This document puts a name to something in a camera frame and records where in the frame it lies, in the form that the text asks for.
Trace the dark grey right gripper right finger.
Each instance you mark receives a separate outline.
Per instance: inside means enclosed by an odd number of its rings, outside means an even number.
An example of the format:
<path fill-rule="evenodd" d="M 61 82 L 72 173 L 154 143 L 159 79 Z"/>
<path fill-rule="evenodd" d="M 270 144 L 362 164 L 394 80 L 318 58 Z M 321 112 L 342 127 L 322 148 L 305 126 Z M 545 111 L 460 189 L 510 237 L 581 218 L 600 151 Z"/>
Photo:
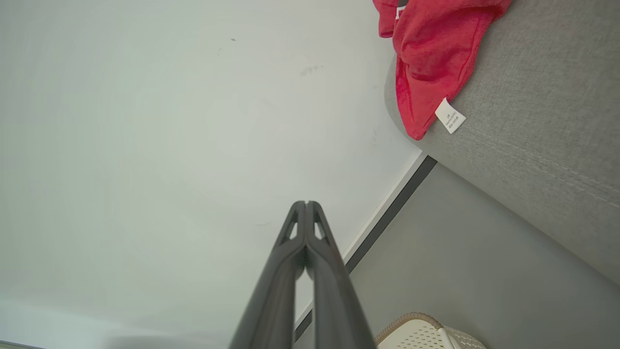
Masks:
<path fill-rule="evenodd" d="M 306 204 L 305 247 L 313 281 L 315 349 L 376 349 L 323 208 L 315 201 Z"/>

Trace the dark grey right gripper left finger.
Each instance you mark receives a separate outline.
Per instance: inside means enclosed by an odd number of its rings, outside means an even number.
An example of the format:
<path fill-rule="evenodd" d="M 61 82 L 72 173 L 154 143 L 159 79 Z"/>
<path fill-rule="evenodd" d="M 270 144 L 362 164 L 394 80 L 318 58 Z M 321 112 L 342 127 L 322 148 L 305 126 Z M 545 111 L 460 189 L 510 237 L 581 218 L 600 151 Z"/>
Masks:
<path fill-rule="evenodd" d="M 306 203 L 293 203 L 230 343 L 230 349 L 293 349 L 296 282 L 306 264 Z"/>

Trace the red garment with white trim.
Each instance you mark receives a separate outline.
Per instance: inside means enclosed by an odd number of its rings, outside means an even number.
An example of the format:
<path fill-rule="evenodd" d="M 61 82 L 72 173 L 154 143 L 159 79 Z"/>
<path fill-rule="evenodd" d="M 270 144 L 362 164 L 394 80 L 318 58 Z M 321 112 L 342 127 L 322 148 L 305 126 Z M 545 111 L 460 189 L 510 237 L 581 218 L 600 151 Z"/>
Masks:
<path fill-rule="evenodd" d="M 378 31 L 396 53 L 397 107 L 407 134 L 423 139 L 439 120 L 449 133 L 465 121 L 451 106 L 471 77 L 482 39 L 512 0 L 372 0 Z"/>

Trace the beige perforated laundry basket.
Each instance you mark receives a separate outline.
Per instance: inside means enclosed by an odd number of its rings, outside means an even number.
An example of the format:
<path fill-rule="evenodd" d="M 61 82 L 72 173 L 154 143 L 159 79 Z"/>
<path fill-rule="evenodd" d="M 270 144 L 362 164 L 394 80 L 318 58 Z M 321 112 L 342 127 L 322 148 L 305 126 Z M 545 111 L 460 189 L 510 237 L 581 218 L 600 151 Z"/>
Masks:
<path fill-rule="evenodd" d="M 377 349 L 488 349 L 473 336 L 421 312 L 400 316 L 379 332 L 374 342 Z"/>

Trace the grey fabric sofa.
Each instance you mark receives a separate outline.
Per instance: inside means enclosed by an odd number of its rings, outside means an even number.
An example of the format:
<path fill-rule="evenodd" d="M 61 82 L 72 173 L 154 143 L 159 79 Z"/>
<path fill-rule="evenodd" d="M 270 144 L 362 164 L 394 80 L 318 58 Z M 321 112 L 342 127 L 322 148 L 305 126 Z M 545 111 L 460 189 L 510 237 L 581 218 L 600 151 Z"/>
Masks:
<path fill-rule="evenodd" d="M 451 101 L 466 118 L 406 139 L 620 286 L 620 0 L 511 0 Z"/>

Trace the dark wall baseboard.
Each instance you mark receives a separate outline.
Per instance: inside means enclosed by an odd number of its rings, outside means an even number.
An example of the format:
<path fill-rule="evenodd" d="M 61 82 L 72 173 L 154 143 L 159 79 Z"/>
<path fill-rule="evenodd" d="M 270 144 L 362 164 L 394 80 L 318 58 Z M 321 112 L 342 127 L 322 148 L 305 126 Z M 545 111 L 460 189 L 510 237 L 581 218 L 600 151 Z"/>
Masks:
<path fill-rule="evenodd" d="M 343 261 L 348 272 L 352 272 L 361 262 L 436 164 L 436 159 L 421 152 L 407 168 L 358 234 L 358 237 L 344 252 Z"/>

